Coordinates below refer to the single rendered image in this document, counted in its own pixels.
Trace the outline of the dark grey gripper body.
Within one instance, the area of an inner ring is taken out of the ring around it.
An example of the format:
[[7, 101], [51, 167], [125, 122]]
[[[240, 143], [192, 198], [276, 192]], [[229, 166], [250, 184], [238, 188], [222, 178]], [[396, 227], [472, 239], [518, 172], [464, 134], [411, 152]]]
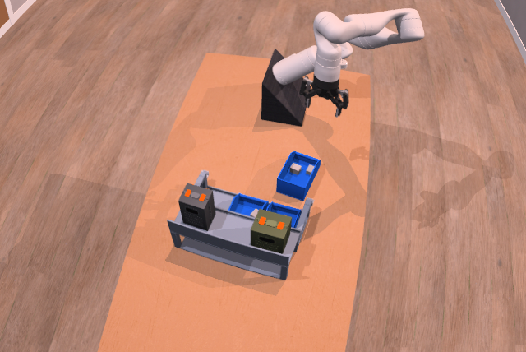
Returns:
[[317, 90], [321, 88], [321, 93], [317, 95], [319, 95], [319, 97], [321, 98], [325, 98], [329, 100], [330, 98], [328, 98], [325, 93], [326, 91], [329, 91], [333, 95], [333, 97], [338, 95], [339, 94], [339, 91], [338, 91], [339, 90], [339, 79], [334, 82], [324, 82], [324, 81], [317, 79], [314, 75], [311, 87], [313, 88], [313, 90]]

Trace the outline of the blue bin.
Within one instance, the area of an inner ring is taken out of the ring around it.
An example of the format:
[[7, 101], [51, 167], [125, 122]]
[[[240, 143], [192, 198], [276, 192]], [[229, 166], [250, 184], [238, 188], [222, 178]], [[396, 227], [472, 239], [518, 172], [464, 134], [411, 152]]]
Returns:
[[[289, 172], [293, 163], [302, 166], [299, 175]], [[309, 164], [315, 166], [311, 175], [306, 174]], [[304, 201], [320, 165], [321, 160], [296, 151], [290, 153], [277, 178], [276, 192]]]
[[301, 211], [302, 211], [302, 209], [297, 209], [297, 208], [281, 205], [281, 204], [274, 203], [274, 202], [271, 202], [267, 206], [266, 210], [274, 212], [274, 213], [278, 213], [278, 214], [281, 214], [281, 215], [291, 216], [292, 217], [291, 227], [293, 227], [293, 228], [297, 227], [298, 220], [300, 218]]
[[233, 198], [228, 210], [250, 216], [255, 209], [259, 210], [262, 208], [262, 210], [266, 210], [268, 205], [269, 201], [249, 197], [239, 193]]

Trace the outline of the dark grey tool case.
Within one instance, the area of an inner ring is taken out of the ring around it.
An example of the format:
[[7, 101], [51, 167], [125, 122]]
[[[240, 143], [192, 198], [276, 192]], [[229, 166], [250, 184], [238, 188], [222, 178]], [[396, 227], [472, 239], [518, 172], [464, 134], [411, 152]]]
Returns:
[[212, 190], [190, 183], [178, 200], [184, 224], [208, 231], [215, 217], [215, 202]]

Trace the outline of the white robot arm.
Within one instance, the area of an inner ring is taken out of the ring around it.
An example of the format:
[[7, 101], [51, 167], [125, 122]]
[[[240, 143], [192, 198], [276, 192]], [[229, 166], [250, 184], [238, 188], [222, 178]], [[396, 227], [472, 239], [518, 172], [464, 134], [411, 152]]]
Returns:
[[[385, 28], [391, 20], [395, 21], [398, 33]], [[331, 12], [320, 12], [314, 20], [313, 30], [316, 46], [293, 54], [295, 56], [291, 55], [273, 66], [274, 76], [280, 84], [287, 85], [312, 72], [321, 81], [337, 81], [340, 65], [341, 69], [347, 68], [348, 62], [344, 59], [353, 53], [350, 44], [362, 49], [376, 49], [424, 38], [420, 16], [412, 8], [352, 14], [346, 16], [344, 21]]]

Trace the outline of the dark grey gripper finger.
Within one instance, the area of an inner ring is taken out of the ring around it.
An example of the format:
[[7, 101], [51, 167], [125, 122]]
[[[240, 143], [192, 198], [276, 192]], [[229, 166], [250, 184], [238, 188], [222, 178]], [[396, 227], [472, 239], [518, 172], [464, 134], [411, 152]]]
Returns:
[[313, 81], [309, 80], [308, 76], [305, 76], [303, 81], [302, 81], [301, 89], [300, 89], [300, 92], [299, 92], [300, 95], [304, 95], [305, 96], [305, 105], [307, 106], [307, 108], [309, 108], [310, 105], [311, 105], [311, 98], [313, 96], [321, 93], [321, 89], [320, 88], [317, 89], [317, 90], [313, 90], [313, 88], [311, 90], [309, 90], [309, 91], [306, 90], [307, 86], [311, 85], [312, 82]]
[[348, 107], [348, 89], [338, 90], [338, 91], [339, 91], [339, 94], [341, 95], [341, 98], [343, 98], [343, 102], [340, 99], [339, 95], [336, 95], [335, 97], [333, 97], [333, 95], [329, 91], [326, 91], [325, 93], [327, 97], [330, 98], [331, 102], [335, 104], [335, 106], [337, 107], [336, 113], [335, 113], [336, 118], [340, 116], [342, 109], [347, 109]]

